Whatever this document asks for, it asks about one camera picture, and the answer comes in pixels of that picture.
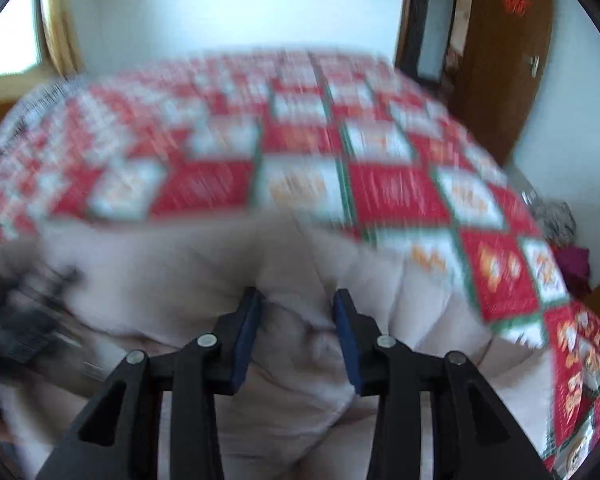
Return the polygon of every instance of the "checkered blanket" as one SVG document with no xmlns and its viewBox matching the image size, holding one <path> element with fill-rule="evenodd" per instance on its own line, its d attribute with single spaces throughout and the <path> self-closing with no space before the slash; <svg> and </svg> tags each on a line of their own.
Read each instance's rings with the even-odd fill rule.
<svg viewBox="0 0 600 480">
<path fill-rule="evenodd" d="M 600 437 L 600 321 L 573 301 L 507 178 L 383 60 L 197 57 L 79 89 L 0 156 L 0 240 L 49 218 L 291 208 L 446 276 L 494 332 L 555 355 L 544 458 Z"/>
</svg>

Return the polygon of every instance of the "bedspread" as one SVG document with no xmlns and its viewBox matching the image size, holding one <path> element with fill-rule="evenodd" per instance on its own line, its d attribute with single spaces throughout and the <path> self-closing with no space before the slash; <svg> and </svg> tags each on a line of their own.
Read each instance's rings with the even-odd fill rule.
<svg viewBox="0 0 600 480">
<path fill-rule="evenodd" d="M 107 77 L 0 156 L 0 240 L 50 218 L 290 208 L 438 272 L 502 337 L 554 352 L 549 469 L 600 437 L 600 320 L 526 206 L 445 107 L 381 59 L 195 57 Z"/>
</svg>

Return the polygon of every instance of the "curtain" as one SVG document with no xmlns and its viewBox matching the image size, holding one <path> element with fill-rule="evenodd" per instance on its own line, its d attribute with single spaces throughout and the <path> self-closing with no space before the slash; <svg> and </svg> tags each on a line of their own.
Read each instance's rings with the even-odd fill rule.
<svg viewBox="0 0 600 480">
<path fill-rule="evenodd" d="M 83 68 L 75 35 L 70 0 L 40 0 L 46 46 L 61 76 L 76 75 Z"/>
</svg>

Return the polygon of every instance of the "wall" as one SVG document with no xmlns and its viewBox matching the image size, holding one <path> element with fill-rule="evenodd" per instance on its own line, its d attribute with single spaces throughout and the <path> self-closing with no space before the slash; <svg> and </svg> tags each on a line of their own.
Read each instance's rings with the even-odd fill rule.
<svg viewBox="0 0 600 480">
<path fill-rule="evenodd" d="M 440 80 L 454 8 L 454 0 L 429 0 L 418 76 Z"/>
<path fill-rule="evenodd" d="M 600 34 L 577 0 L 556 0 L 538 97 L 512 156 L 546 198 L 566 200 L 600 282 Z"/>
<path fill-rule="evenodd" d="M 338 46 L 393 60 L 402 0 L 72 0 L 85 66 L 108 73 L 211 48 Z"/>
</svg>

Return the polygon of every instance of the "bright window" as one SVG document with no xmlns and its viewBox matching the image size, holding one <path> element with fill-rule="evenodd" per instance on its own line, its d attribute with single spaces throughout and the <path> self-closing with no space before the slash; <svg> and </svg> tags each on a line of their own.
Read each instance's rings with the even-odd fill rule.
<svg viewBox="0 0 600 480">
<path fill-rule="evenodd" d="M 40 63 L 36 6 L 36 0 L 10 0 L 0 13 L 0 76 Z"/>
</svg>

